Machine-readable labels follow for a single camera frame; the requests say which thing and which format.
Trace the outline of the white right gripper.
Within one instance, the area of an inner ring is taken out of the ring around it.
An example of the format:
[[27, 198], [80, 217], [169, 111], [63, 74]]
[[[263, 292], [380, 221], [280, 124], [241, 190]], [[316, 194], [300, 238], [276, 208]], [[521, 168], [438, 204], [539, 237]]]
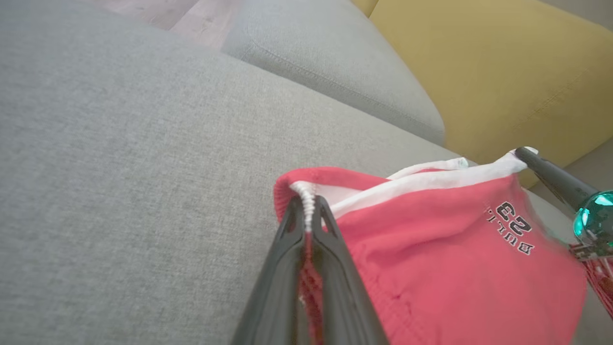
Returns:
[[515, 149], [515, 156], [527, 164], [559, 201], [577, 212], [573, 221], [573, 232], [579, 242], [570, 245], [574, 257], [581, 262], [611, 257], [613, 191], [600, 192], [544, 159], [529, 147]]

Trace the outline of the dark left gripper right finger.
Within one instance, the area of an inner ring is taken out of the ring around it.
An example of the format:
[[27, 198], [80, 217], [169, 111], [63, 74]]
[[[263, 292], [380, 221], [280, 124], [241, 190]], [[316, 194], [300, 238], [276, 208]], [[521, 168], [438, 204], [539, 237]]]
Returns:
[[322, 279], [322, 342], [389, 344], [330, 206], [320, 195], [315, 197], [311, 248], [312, 262]]

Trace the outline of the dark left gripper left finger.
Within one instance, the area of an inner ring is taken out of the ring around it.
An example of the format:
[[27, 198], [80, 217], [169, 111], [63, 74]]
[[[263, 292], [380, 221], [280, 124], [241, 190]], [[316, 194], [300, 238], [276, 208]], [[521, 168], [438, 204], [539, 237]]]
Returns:
[[234, 332], [233, 345], [295, 345], [298, 291], [305, 260], [305, 215], [291, 199]]

